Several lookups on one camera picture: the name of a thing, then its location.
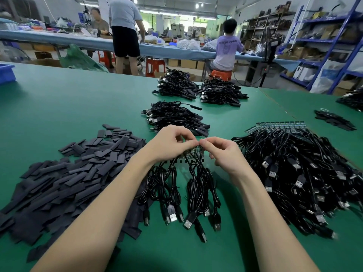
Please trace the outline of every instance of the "blue plastic bin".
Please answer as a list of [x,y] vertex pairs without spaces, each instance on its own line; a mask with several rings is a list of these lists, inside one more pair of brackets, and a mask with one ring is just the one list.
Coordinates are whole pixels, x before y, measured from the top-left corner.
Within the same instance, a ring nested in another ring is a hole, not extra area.
[[13,72],[14,65],[0,64],[0,85],[16,80]]

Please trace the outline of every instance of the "left hand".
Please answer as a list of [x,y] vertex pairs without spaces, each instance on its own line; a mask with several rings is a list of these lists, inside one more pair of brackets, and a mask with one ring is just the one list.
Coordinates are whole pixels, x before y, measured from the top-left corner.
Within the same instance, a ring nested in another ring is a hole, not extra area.
[[157,163],[171,160],[181,155],[184,151],[198,146],[198,144],[199,142],[189,129],[183,126],[169,125],[162,128],[160,132],[142,148],[142,151],[147,151],[146,155],[152,159],[152,162]]

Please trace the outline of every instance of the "stool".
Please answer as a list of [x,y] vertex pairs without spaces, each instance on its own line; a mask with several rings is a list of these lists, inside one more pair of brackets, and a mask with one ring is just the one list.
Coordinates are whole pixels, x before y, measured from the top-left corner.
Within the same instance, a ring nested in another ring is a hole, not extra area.
[[[106,67],[109,68],[111,66],[111,63],[110,63],[108,57],[105,55],[105,52],[103,52],[103,57],[101,57],[101,55],[99,54],[99,51],[97,51],[97,52],[98,52],[98,60],[99,60],[99,62],[100,63],[101,62],[105,63]],[[113,58],[112,58],[112,61],[111,62],[115,62],[116,63],[115,54],[114,53],[112,53],[112,54],[113,54]]]
[[164,72],[165,71],[165,62],[163,59],[153,59],[153,58],[147,58],[146,59],[146,77],[155,77],[154,72],[159,72],[159,66],[164,66]]
[[230,81],[232,79],[232,71],[217,71],[217,70],[213,70],[212,77],[219,77],[220,79],[224,80],[224,81]]

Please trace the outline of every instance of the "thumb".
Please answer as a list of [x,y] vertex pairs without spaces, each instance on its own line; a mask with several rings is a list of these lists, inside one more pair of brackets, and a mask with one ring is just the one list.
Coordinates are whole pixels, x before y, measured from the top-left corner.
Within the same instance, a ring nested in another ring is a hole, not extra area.
[[183,143],[178,143],[178,147],[181,151],[187,151],[187,150],[190,150],[190,149],[193,149],[194,147],[198,146],[199,145],[199,142],[198,140],[196,139],[193,139],[193,140],[188,140],[186,142],[183,142]]
[[218,152],[220,149],[218,149],[216,146],[214,146],[211,142],[205,140],[205,139],[201,139],[199,141],[200,146],[202,146],[204,148],[204,150],[210,152],[212,155],[214,155],[214,157],[216,158],[218,155]]

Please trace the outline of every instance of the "black hair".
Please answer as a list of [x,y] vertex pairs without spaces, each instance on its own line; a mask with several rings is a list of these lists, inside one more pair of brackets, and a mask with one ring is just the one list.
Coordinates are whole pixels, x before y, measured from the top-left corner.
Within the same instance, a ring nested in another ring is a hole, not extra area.
[[228,19],[223,23],[223,30],[227,34],[231,34],[237,27],[237,21],[234,19]]
[[92,9],[91,9],[91,11],[92,11],[92,10],[97,11],[97,12],[98,12],[98,14],[99,14],[99,15],[101,15],[101,12],[100,12],[99,8],[92,8]]

